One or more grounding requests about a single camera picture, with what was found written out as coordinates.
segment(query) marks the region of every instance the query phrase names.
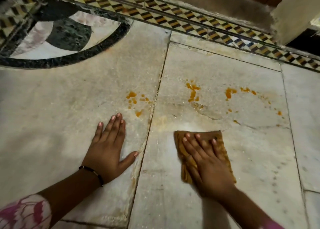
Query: finger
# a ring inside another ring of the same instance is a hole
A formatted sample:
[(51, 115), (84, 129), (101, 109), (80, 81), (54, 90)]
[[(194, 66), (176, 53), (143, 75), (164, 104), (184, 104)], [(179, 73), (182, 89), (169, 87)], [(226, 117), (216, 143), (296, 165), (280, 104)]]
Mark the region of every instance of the finger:
[(214, 153), (213, 153), (214, 151), (213, 151), (212, 145), (209, 144), (208, 142), (206, 142), (205, 140), (203, 140), (201, 138), (200, 134), (196, 134), (195, 137), (196, 137), (198, 143), (203, 148), (203, 150), (206, 152), (206, 154), (209, 155), (209, 156), (213, 156), (214, 155)]
[(195, 183), (199, 186), (202, 183), (202, 179), (200, 177), (198, 170), (194, 166), (192, 166), (189, 162), (186, 162), (186, 166), (192, 179), (195, 180)]
[(197, 150), (190, 144), (186, 137), (182, 139), (183, 145), (186, 148), (186, 151), (192, 156), (197, 165), (202, 160), (202, 157), (199, 155)]
[(224, 161), (224, 156), (221, 154), (221, 152), (219, 151), (219, 148), (218, 148), (218, 143), (215, 139), (212, 140), (212, 146), (214, 148), (214, 154), (215, 156), (221, 160), (221, 161)]
[(112, 128), (109, 132), (107, 142), (110, 144), (113, 144), (115, 142), (115, 139), (118, 135), (119, 128), (120, 128), (120, 122), (122, 120), (122, 115), (120, 113), (117, 113), (116, 119), (113, 122)]
[(116, 140), (114, 141), (115, 143), (115, 147), (119, 149), (119, 151), (121, 151), (121, 148), (122, 148), (122, 145), (123, 145), (123, 142), (124, 142), (124, 139), (125, 139), (125, 121), (124, 120), (121, 120), (120, 121), (120, 127), (119, 127), (119, 132), (118, 132), (118, 135), (117, 137), (115, 138)]
[(187, 137), (187, 140), (191, 143), (191, 145), (198, 151), (199, 155), (202, 158), (208, 157), (206, 152), (202, 149), (202, 147), (199, 145), (199, 143), (195, 139), (194, 135), (187, 134), (186, 137)]
[(101, 134), (102, 134), (102, 128), (103, 128), (103, 122), (99, 122), (97, 129), (96, 129), (96, 133), (94, 134), (94, 137), (92, 139), (92, 142), (98, 142), (101, 138)]
[(113, 123), (115, 121), (115, 118), (116, 118), (115, 115), (112, 115), (112, 117), (109, 120), (109, 123), (106, 125), (106, 127), (105, 127), (105, 129), (104, 129), (104, 131), (103, 131), (103, 133), (101, 135), (101, 140), (102, 141), (105, 141), (107, 139), (107, 137), (108, 137), (108, 135), (109, 135), (109, 133), (111, 131), (111, 128), (113, 126)]
[(118, 166), (119, 175), (118, 176), (123, 174), (123, 172), (134, 163), (138, 154), (139, 154), (139, 152), (137, 152), (137, 151), (131, 152), (129, 155), (127, 155), (127, 157), (125, 159), (123, 159), (119, 163), (119, 166)]

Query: person's left hand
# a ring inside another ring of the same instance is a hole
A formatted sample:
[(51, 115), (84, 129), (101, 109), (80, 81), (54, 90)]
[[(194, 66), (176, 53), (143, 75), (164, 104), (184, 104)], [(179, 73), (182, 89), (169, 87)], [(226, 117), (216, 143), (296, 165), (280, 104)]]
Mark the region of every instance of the person's left hand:
[(137, 151), (131, 152), (120, 161), (120, 152), (125, 137), (125, 121), (122, 114), (113, 115), (103, 130), (103, 123), (99, 122), (89, 150), (83, 159), (82, 166), (95, 170), (102, 176), (104, 183), (109, 183), (120, 176), (138, 155)]

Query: cloth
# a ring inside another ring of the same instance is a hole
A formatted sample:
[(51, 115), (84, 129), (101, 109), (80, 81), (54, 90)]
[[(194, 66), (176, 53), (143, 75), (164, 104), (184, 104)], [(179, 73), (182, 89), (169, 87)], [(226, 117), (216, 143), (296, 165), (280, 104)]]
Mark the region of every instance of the cloth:
[[(184, 159), (183, 159), (184, 157), (187, 157), (190, 155), (186, 151), (186, 149), (183, 145), (183, 142), (182, 142), (182, 139), (186, 133), (190, 133), (191, 135), (200, 134), (201, 137), (204, 140), (206, 140), (209, 144), (211, 144), (212, 139), (215, 139), (218, 144), (218, 152), (217, 152), (216, 156), (227, 165), (227, 167), (230, 170), (230, 173), (233, 176), (233, 181), (234, 181), (234, 183), (236, 183), (237, 180), (233, 175), (231, 163), (230, 163), (226, 148), (224, 147), (224, 143), (222, 140), (222, 132), (220, 130), (219, 131), (210, 131), (210, 132), (188, 132), (188, 131), (175, 131), (174, 132), (174, 142), (175, 142), (175, 145), (176, 145), (176, 148), (178, 151), (178, 156), (182, 160), (182, 167), (181, 167), (182, 181), (190, 183), (190, 184), (193, 183), (192, 177), (190, 176), (190, 173), (189, 173), (189, 171), (186, 167), (186, 164), (184, 163)], [(193, 165), (195, 168), (197, 168), (197, 164), (194, 161), (194, 159), (191, 160), (191, 165)]]
[(0, 229), (49, 229), (50, 204), (34, 194), (0, 209)]

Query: hand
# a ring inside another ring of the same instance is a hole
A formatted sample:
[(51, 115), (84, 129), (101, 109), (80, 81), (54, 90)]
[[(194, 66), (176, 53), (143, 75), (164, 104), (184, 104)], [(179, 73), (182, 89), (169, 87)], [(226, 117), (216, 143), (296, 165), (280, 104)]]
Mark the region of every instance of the hand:
[[(213, 139), (212, 145), (208, 144), (199, 134), (195, 137), (186, 134), (182, 141), (190, 154), (186, 158), (186, 165), (200, 193), (217, 201), (225, 199), (235, 189), (235, 185), (229, 169), (215, 155), (218, 154), (217, 141)], [(191, 165), (192, 158), (198, 169)]]
[(113, 115), (103, 130), (103, 123), (99, 122), (94, 138), (88, 152), (83, 159), (82, 166), (95, 170), (105, 183), (109, 183), (120, 176), (138, 155), (137, 151), (131, 152), (125, 159), (120, 160), (120, 152), (125, 137), (125, 121), (118, 113)]

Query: pink floral print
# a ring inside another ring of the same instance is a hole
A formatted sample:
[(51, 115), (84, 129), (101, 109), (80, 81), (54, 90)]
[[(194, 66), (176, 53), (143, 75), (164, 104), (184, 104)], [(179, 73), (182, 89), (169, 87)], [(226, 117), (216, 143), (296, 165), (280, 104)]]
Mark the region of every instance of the pink floral print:
[(48, 229), (50, 221), (50, 204), (37, 194), (0, 209), (0, 229)]

